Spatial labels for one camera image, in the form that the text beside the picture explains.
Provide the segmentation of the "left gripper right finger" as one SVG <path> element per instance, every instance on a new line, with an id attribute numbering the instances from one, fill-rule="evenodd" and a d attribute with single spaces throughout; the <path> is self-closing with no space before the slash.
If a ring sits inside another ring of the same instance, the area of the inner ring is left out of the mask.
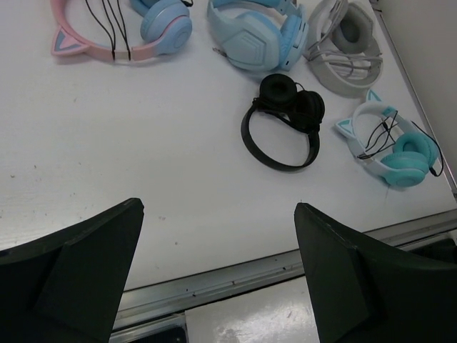
<path id="1" fill-rule="evenodd" d="M 454 342 L 456 245 L 403 251 L 310 204 L 294 212 L 321 342 Z"/>

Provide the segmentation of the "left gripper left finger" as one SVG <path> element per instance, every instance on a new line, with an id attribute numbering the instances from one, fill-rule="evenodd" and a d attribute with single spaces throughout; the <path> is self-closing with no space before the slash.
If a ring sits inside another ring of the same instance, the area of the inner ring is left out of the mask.
<path id="1" fill-rule="evenodd" d="M 1 341 L 107 342 L 143 220 L 130 198 L 1 251 Z"/>

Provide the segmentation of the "pink blue cat-ear headphones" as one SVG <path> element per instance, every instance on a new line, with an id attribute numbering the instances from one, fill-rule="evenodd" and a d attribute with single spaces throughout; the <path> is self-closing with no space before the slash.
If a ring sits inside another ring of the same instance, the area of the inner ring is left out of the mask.
<path id="1" fill-rule="evenodd" d="M 132 46 L 126 33 L 124 17 L 116 18 L 121 37 L 126 49 L 116 49 L 116 32 L 114 27 L 107 29 L 94 14 L 86 1 L 95 22 L 109 38 L 109 45 L 102 46 L 79 35 L 66 20 L 66 1 L 51 1 L 51 11 L 58 24 L 51 48 L 54 56 L 74 56 L 86 54 L 94 59 L 115 62 L 119 59 L 145 61 L 160 55 L 175 54 L 189 40 L 192 32 L 192 21 L 189 8 L 192 1 L 131 1 L 131 8 L 142 17 L 140 36 L 143 45 Z"/>

